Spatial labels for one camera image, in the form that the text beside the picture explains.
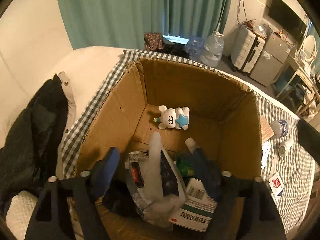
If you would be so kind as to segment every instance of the black jacket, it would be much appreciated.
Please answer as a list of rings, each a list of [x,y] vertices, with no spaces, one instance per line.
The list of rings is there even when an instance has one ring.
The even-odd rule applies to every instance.
[[[57,150],[66,126],[68,101],[57,75],[38,90],[12,125],[0,149],[0,213],[22,190],[39,196],[55,175]]]

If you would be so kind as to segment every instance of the blue star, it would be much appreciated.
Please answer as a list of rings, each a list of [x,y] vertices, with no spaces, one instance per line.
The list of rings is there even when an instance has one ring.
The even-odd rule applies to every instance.
[[[179,118],[175,120],[180,127],[188,124],[188,117],[184,116],[183,114],[180,114]]]

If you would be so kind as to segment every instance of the gray floor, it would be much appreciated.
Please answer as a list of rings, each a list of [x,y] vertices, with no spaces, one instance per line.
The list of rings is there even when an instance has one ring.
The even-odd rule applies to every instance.
[[[271,86],[265,87],[265,86],[261,85],[260,83],[256,82],[255,80],[251,79],[250,77],[243,75],[240,71],[233,71],[232,69],[234,69],[234,66],[233,66],[231,60],[226,56],[222,56],[222,58],[219,62],[219,65],[216,67],[216,69],[221,70],[223,72],[226,72],[228,74],[234,75],[238,78],[241,78],[242,80],[256,86],[261,91],[265,92],[267,95],[269,95],[273,98],[276,98],[275,93],[274,93]]]

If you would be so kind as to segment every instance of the black screen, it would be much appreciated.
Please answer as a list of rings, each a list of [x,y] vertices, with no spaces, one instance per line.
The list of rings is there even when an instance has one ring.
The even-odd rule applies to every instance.
[[[297,41],[306,31],[306,24],[282,0],[272,0],[269,16],[285,28]]]

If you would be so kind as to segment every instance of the green stripe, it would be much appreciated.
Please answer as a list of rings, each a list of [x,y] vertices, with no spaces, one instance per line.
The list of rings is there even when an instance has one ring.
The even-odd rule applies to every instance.
[[[184,209],[184,210],[187,210],[187,211],[190,211],[190,212],[205,216],[205,217],[209,217],[209,218],[211,218],[212,215],[213,215],[211,212],[208,212],[208,211],[205,211],[205,210],[201,210],[199,208],[195,208],[195,207],[189,206],[187,204],[184,204],[181,208]]]

